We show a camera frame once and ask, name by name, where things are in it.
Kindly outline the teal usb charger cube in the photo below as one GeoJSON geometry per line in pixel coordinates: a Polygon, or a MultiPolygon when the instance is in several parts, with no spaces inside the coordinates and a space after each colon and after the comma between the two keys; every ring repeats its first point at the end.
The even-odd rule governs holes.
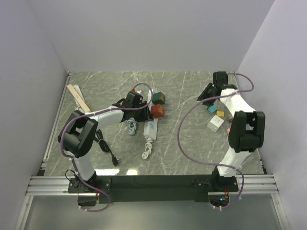
{"type": "Polygon", "coordinates": [[[208,107],[207,110],[208,110],[209,113],[213,114],[217,111],[217,107],[215,105],[212,105],[212,106],[208,107]]]}

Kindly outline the red-brown cube adapter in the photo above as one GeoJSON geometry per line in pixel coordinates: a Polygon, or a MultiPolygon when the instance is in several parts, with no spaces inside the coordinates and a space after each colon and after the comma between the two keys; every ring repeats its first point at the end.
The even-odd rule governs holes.
{"type": "Polygon", "coordinates": [[[151,107],[151,115],[153,118],[158,119],[165,116],[165,108],[161,104],[156,104],[151,107]]]}

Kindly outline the yellow usb charger cube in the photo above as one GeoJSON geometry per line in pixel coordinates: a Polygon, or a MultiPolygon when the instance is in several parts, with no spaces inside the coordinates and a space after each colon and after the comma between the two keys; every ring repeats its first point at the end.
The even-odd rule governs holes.
{"type": "Polygon", "coordinates": [[[225,117],[225,112],[221,111],[221,110],[217,110],[216,111],[216,115],[220,118],[224,118],[225,117]]]}

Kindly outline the white cube adapter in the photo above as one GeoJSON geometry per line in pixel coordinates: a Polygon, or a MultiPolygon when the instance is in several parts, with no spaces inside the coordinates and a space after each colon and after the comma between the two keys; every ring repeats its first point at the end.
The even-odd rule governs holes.
{"type": "Polygon", "coordinates": [[[224,120],[220,118],[217,115],[214,115],[212,119],[209,121],[207,127],[213,131],[217,132],[217,130],[221,127],[221,125],[224,123],[224,120]]]}

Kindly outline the beige power strip red sockets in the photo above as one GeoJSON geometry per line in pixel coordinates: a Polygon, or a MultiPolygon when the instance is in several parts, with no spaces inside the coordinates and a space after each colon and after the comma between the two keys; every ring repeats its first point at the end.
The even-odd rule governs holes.
{"type": "Polygon", "coordinates": [[[85,112],[85,113],[89,113],[91,110],[89,109],[89,107],[86,105],[86,103],[84,102],[84,100],[82,99],[82,97],[78,94],[78,92],[76,91],[76,89],[69,84],[67,86],[68,90],[71,92],[71,94],[73,95],[74,99],[77,101],[77,104],[79,105],[79,107],[85,112]]]}

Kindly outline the small white power strip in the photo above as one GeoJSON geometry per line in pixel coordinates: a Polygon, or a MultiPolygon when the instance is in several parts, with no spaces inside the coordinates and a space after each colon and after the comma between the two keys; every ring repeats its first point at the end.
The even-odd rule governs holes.
{"type": "Polygon", "coordinates": [[[73,85],[72,87],[72,94],[74,97],[74,100],[76,102],[76,110],[80,111],[80,112],[84,112],[83,108],[81,107],[81,105],[79,104],[79,101],[81,99],[83,99],[83,96],[81,95],[81,91],[78,85],[73,85]]]}

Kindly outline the long white power strip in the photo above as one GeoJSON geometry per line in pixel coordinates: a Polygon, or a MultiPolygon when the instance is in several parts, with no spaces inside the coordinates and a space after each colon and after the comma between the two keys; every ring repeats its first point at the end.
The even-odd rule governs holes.
{"type": "MultiPolygon", "coordinates": [[[[148,101],[152,98],[152,92],[149,90],[148,91],[148,101]]],[[[148,106],[149,111],[151,110],[151,107],[154,104],[151,102],[148,106]]],[[[151,138],[151,140],[156,140],[157,138],[157,127],[158,127],[158,119],[153,118],[152,120],[146,121],[144,123],[144,131],[143,131],[143,135],[146,139],[151,138]]]]}

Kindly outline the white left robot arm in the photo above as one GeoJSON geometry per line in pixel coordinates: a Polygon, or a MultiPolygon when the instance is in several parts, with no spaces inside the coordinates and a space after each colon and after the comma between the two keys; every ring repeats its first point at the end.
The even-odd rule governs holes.
{"type": "Polygon", "coordinates": [[[138,122],[152,120],[149,109],[152,98],[152,90],[149,90],[149,101],[144,101],[143,96],[132,89],[125,98],[106,109],[89,113],[74,111],[70,115],[58,136],[58,142],[62,155],[72,161],[79,187],[84,192],[98,188],[96,172],[88,155],[93,142],[99,140],[96,133],[107,126],[125,122],[130,135],[134,135],[138,122]]]}

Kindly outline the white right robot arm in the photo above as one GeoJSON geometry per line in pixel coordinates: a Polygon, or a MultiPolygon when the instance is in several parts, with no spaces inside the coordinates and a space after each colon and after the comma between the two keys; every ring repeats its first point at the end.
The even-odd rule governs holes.
{"type": "Polygon", "coordinates": [[[211,187],[223,191],[235,185],[235,175],[245,159],[264,142],[265,114],[252,108],[235,85],[228,82],[228,73],[213,73],[213,81],[198,96],[197,103],[210,108],[219,100],[232,116],[228,134],[229,148],[212,172],[211,187]]]}

